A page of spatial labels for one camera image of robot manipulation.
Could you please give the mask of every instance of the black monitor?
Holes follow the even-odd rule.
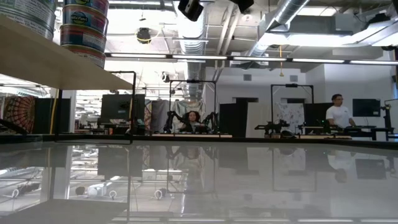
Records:
[[[306,103],[304,106],[304,119],[307,126],[323,126],[326,120],[326,111],[333,103]]]
[[[354,117],[380,117],[380,99],[353,99]]]
[[[123,95],[103,95],[101,107],[101,122],[108,123],[110,119],[130,119],[131,96]],[[144,121],[145,95],[136,95],[134,101],[135,115],[137,119]]]

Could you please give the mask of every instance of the ceiling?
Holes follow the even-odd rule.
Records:
[[[212,55],[216,53],[220,36],[223,30],[223,24],[226,20],[226,10],[231,4],[229,0],[208,0],[205,11],[206,20],[206,47],[205,54]],[[136,2],[148,3],[155,2],[155,0],[148,1],[110,1],[111,7],[108,11],[108,34],[106,43],[106,52],[109,53],[154,53],[154,54],[180,54],[181,47],[178,38],[178,27],[176,13],[173,11],[156,11],[148,10],[140,7],[140,4],[132,4]],[[257,41],[257,28],[264,14],[273,11],[277,7],[278,0],[255,0],[255,4],[249,9],[248,14],[242,15],[238,11],[234,11],[229,23],[229,29],[234,16],[238,16],[238,23],[233,32],[233,38],[227,47],[226,54],[232,52],[245,52],[249,50]],[[337,11],[345,14],[366,12],[371,9],[376,9],[389,5],[390,0],[312,0],[305,6],[299,15],[303,16],[332,16]],[[59,43],[59,27],[62,25],[62,12],[60,8],[57,10],[57,20],[54,33],[54,42]],[[140,44],[136,39],[136,32],[140,27],[150,28],[152,41],[150,44]],[[282,45],[283,57],[306,57],[306,58],[333,58],[345,55],[345,57],[353,57],[356,59],[375,59],[382,55],[382,50],[379,47],[355,47],[355,48],[332,48],[332,47],[301,47],[295,45]],[[280,49],[269,47],[266,51],[270,57],[279,57]],[[204,63],[206,67],[214,67],[214,63]],[[302,74],[309,69],[317,66],[316,64],[304,63],[284,63],[283,68],[296,68],[291,70],[292,74]],[[270,77],[279,76],[280,63],[270,62],[267,66],[267,73]],[[187,77],[187,63],[186,62],[143,62],[131,59],[108,58],[105,69],[109,71],[135,71],[137,73],[137,85],[139,88],[147,87],[147,96],[157,98],[158,96],[166,98],[168,95],[168,83],[162,81],[162,75],[170,75],[170,79],[185,80]],[[254,74],[262,74],[266,72],[252,72]],[[260,83],[250,82],[251,84],[243,83],[240,80],[246,71],[240,68],[229,68],[224,71],[219,79],[219,83],[234,83],[234,85],[260,85]],[[117,74],[117,76],[127,80],[133,81],[132,73]],[[212,75],[207,75],[207,79],[211,79]],[[0,80],[0,83],[18,83],[20,80],[6,78]],[[138,93],[144,93],[144,90],[138,90]],[[101,96],[107,94],[108,91],[89,92],[79,91],[78,99],[85,99],[85,96]]]

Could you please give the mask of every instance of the metal can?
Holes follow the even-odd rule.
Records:
[[[64,4],[65,6],[71,4],[87,6],[92,9],[98,10],[104,16],[108,14],[108,8],[109,8],[108,0],[64,0]]]
[[[108,19],[99,11],[80,5],[65,6],[62,11],[64,24],[87,26],[106,35]]]
[[[63,45],[62,47],[65,47],[66,49],[70,50],[71,52],[83,57],[83,58],[87,58],[88,60],[90,60],[91,62],[93,62],[94,64],[96,64],[97,66],[99,66],[100,68],[104,68],[105,66],[105,54],[92,49],[90,47],[84,47],[84,46],[79,46],[79,45]]]
[[[65,24],[60,28],[61,45],[81,45],[105,51],[106,36],[89,27]]]
[[[44,2],[38,0],[7,0],[0,1],[0,6],[15,13],[24,13],[37,18],[54,28],[55,14]]]
[[[9,19],[19,23],[22,26],[30,28],[33,32],[45,37],[48,40],[53,39],[53,28],[44,24],[42,21],[22,12],[16,13],[7,8],[0,7],[0,14],[7,16]]]

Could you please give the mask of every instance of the air duct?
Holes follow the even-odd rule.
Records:
[[[190,21],[177,10],[178,36],[182,39],[189,39],[180,41],[181,51],[183,54],[203,55],[205,53],[205,43],[203,41],[192,40],[200,40],[205,33],[206,5],[203,6],[205,8],[196,22]],[[201,63],[187,62],[187,67],[184,72],[187,80],[202,80],[204,78],[204,70],[201,67]],[[201,96],[201,93],[198,92],[197,86],[198,85],[188,85],[189,98],[199,98]]]
[[[274,17],[271,21],[267,22],[264,16],[262,24],[260,24],[262,27],[259,27],[259,29],[266,27],[264,35],[259,38],[259,41],[254,44],[246,56],[261,57],[268,48],[268,46],[264,44],[269,38],[267,36],[267,31],[280,26],[283,27],[282,29],[284,31],[288,31],[290,22],[309,1],[310,0],[280,0],[278,2],[278,8],[272,12]]]

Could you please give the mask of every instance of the robotic arm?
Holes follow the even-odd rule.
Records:
[[[181,123],[186,123],[186,121],[180,117],[175,111],[167,112],[166,125],[163,128],[164,133],[171,133],[173,128],[173,118],[176,117]]]
[[[211,112],[204,120],[203,120],[203,124],[208,127],[209,125],[209,121],[211,121],[211,128],[212,131],[217,133],[218,132],[218,113],[215,112]]]

